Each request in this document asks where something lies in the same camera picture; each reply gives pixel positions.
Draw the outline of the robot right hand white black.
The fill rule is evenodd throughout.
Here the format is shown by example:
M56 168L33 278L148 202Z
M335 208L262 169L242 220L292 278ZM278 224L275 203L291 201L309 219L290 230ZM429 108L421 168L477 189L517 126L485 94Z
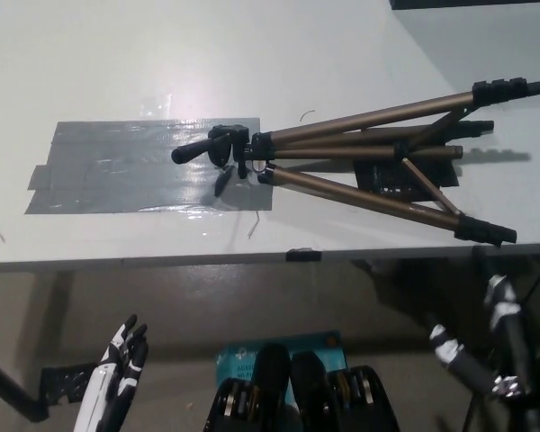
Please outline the robot right hand white black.
M512 283L495 274L488 281L484 305L490 313L489 330L498 344L497 372L473 357L446 327L434 321L429 342L442 366L473 392L502 400L534 399L540 393L534 350L523 321L523 310Z

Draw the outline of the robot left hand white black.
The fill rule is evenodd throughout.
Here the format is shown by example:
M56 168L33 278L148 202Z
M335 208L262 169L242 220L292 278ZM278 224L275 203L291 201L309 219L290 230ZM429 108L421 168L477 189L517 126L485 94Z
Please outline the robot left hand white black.
M145 366L148 326L133 314L118 328L92 372L75 432L118 432L130 410Z

